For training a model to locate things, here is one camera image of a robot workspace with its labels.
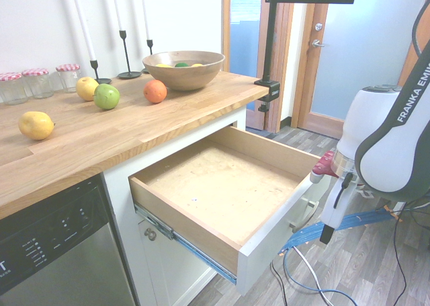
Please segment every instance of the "yellow lemon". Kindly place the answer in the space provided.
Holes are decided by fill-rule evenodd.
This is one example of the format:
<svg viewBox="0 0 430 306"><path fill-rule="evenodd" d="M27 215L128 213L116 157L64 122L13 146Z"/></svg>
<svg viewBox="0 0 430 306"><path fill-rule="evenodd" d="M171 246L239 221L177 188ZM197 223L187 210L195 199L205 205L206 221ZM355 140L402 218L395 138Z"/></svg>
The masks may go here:
<svg viewBox="0 0 430 306"><path fill-rule="evenodd" d="M95 88L99 83L92 77L82 77L76 82L76 93L85 101L93 101Z"/></svg>
<svg viewBox="0 0 430 306"><path fill-rule="evenodd" d="M54 123L46 113L30 111L19 118L18 126L19 131L28 138L42 140L51 134Z"/></svg>

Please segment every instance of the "laminate floor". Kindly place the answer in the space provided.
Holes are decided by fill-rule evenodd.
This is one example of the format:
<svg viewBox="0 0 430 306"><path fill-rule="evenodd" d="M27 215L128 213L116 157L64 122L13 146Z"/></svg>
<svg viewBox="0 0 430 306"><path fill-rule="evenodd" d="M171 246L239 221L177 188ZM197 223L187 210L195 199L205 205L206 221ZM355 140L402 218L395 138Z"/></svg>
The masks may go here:
<svg viewBox="0 0 430 306"><path fill-rule="evenodd" d="M323 155L337 144L334 139L290 127L281 129L277 134L259 134L315 155ZM327 199L328 192L322 198L322 203ZM347 214L370 211L386 202L382 198L366 199L357 193ZM319 221L321 210L318 208L309 224ZM430 225L429 215L414 213L414 217L419 223ZM314 268L322 288L343 291L351 295L359 306L391 306L403 289L403 279L393 247L394 224L394 221L385 221L337 231L328 245L315 240L300 245L298 249ZM430 306L429 238L430 231L418 226L410 213L402 216L396 245L408 286L397 304L399 306ZM276 257L273 263L286 284L289 306L326 305L320 295L286 279L281 256ZM312 275L296 252L289 253L287 265L297 281L315 287ZM340 294L327 293L326 296L335 306L352 305ZM244 297L236 292L233 284L216 275L189 305L283 306L284 302L280 286L267 268Z"/></svg>

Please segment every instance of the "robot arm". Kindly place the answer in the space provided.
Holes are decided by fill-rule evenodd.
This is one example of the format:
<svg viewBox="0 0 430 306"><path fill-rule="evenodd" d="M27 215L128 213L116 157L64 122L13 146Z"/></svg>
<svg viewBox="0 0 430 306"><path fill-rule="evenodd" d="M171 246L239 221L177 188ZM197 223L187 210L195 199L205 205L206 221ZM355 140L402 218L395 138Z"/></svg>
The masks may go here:
<svg viewBox="0 0 430 306"><path fill-rule="evenodd" d="M430 189L430 42L400 93L365 88L355 97L332 169L339 176L321 221L328 243L358 182L394 201L410 202Z"/></svg>

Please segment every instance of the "fruit bowl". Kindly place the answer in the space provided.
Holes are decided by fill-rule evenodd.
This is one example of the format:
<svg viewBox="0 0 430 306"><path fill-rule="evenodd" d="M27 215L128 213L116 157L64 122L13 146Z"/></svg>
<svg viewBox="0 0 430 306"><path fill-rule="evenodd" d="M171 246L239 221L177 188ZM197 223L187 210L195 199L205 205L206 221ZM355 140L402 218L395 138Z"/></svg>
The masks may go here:
<svg viewBox="0 0 430 306"><path fill-rule="evenodd" d="M143 65L155 79L162 81L167 87L175 91L193 91L215 78L225 58L217 52L183 50L150 55L143 59ZM177 63L186 63L189 66L175 67ZM158 67L157 64L172 67Z"/></svg>

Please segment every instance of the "kitchen counter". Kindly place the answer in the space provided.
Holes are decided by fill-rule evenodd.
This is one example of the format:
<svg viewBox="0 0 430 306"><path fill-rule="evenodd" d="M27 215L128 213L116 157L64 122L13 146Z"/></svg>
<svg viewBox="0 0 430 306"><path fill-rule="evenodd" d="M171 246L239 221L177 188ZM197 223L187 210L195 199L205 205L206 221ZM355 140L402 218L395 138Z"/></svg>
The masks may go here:
<svg viewBox="0 0 430 306"><path fill-rule="evenodd" d="M199 91L170 91L153 105L143 96L151 79L114 79L121 100L110 111L75 93L1 104L0 219L267 94L255 78L220 72ZM44 141L20 133L18 120L27 111L45 112L54 121Z"/></svg>

